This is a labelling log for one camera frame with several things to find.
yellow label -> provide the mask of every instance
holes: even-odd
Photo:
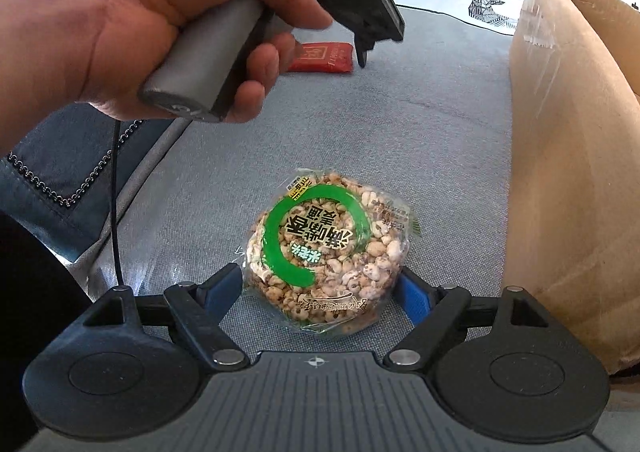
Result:
[[[287,186],[287,196],[293,200],[297,200],[309,187],[311,187],[311,178],[308,176],[299,176]]]

round pad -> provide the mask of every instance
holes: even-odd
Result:
[[[482,434],[521,443],[588,431],[609,395],[603,367],[577,341],[513,329],[464,342],[437,364],[435,386],[452,413]]]
[[[144,374],[135,356],[125,353],[96,353],[81,358],[71,367],[69,381],[87,394],[106,396],[129,390]]]

metal screw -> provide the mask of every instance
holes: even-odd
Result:
[[[396,349],[389,353],[389,360],[396,366],[413,366],[420,361],[420,353],[412,349]]]
[[[219,366],[237,366],[244,361],[244,353],[237,349],[221,349],[213,353],[212,358]]]

green circle logo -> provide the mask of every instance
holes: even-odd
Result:
[[[353,217],[355,233],[359,240],[367,241],[370,237],[369,217],[360,206],[360,201],[351,192],[337,185],[314,185],[309,187],[299,198],[293,199],[289,196],[282,198],[276,204],[264,223],[264,236],[262,237],[262,250],[264,252],[264,263],[291,286],[306,288],[314,283],[314,272],[305,268],[292,265],[280,250],[278,241],[278,230],[280,222],[287,212],[297,204],[318,198],[327,198],[343,204],[349,214]]]

red package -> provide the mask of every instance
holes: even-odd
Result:
[[[353,71],[353,46],[348,42],[308,42],[305,53],[293,60],[289,71],[322,71],[350,73]]]

